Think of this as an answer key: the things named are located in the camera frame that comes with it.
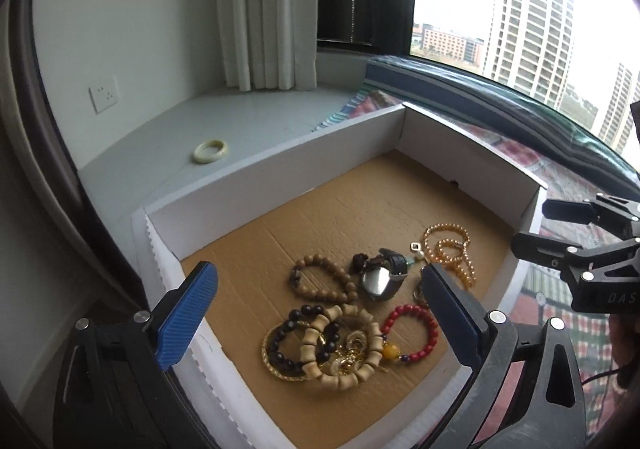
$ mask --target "white box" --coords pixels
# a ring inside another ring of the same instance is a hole
[[[162,198],[132,215],[151,307],[184,280],[180,260],[286,202],[398,149],[492,210],[514,230],[540,229],[546,184],[440,117],[405,103],[276,146]],[[507,253],[482,298],[509,313],[529,263]],[[203,321],[174,366],[205,426],[223,449],[293,449],[257,402]],[[470,374],[451,350],[395,408],[343,449],[411,447],[449,408]]]

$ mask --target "blue gripper pad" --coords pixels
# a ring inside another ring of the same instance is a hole
[[[480,369],[489,338],[482,305],[459,288],[439,263],[422,268],[421,288],[458,362],[473,371]]]
[[[162,371],[180,362],[217,291],[216,267],[207,261],[201,261],[180,288],[168,292],[162,298],[171,299],[172,292],[181,293],[158,328],[156,360]]]

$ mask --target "red bead bracelet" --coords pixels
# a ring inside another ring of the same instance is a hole
[[[427,344],[418,352],[410,353],[409,355],[404,355],[400,353],[399,348],[396,345],[389,344],[386,342],[386,334],[389,333],[391,327],[396,322],[401,315],[411,315],[422,322],[424,322],[425,326],[427,326],[427,330],[429,333],[429,340]],[[431,315],[430,311],[427,308],[423,308],[417,304],[405,304],[396,306],[396,308],[389,314],[386,318],[386,321],[380,331],[383,334],[383,339],[385,339],[385,346],[382,350],[382,356],[385,359],[400,359],[404,363],[415,363],[427,355],[429,355],[433,351],[433,347],[438,342],[438,323]]]

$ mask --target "brown cardboard bottom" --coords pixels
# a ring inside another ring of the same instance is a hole
[[[200,260],[216,265],[220,285],[207,321],[257,400],[299,449],[337,448],[367,429],[414,389],[447,344],[441,333],[433,353],[419,363],[388,365],[388,372],[376,371],[348,391],[327,392],[316,382],[276,379],[262,363],[260,344],[272,326],[305,303],[287,284],[295,260],[322,254],[347,267],[353,254],[374,255],[380,247],[410,254],[410,243],[420,241],[428,226],[447,222],[469,231],[478,278],[472,293],[481,298],[507,254],[511,227],[450,180],[397,151],[268,212],[182,261],[185,273]],[[356,304],[382,323],[396,305],[414,302],[420,266],[412,266],[391,301],[361,299]],[[338,288],[319,269],[304,273],[312,288]],[[399,318],[388,336],[403,353],[420,349],[426,338],[424,327],[411,317]]]

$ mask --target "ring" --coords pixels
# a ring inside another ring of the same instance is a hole
[[[207,149],[217,147],[218,151],[215,153],[205,153]],[[193,151],[193,161],[199,164],[210,164],[216,160],[220,160],[229,152],[229,146],[226,145],[224,140],[207,140],[202,142]]]

